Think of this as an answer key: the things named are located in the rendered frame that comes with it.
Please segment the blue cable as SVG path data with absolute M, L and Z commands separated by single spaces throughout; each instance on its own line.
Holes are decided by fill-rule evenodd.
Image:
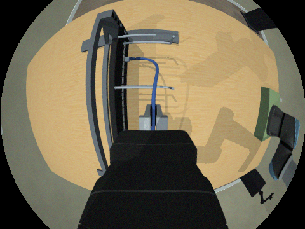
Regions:
M 152 97 L 151 97 L 151 106 L 152 106 L 152 126 L 151 126 L 151 130 L 155 130 L 155 105 L 156 105 L 156 87 L 157 87 L 157 82 L 158 82 L 158 75 L 159 75 L 159 67 L 158 64 L 149 58 L 144 58 L 144 57 L 136 57 L 136 60 L 148 60 L 150 62 L 152 62 L 155 67 L 156 67 L 156 73 L 155 73 L 155 77 L 154 77 L 154 83 L 152 86 Z

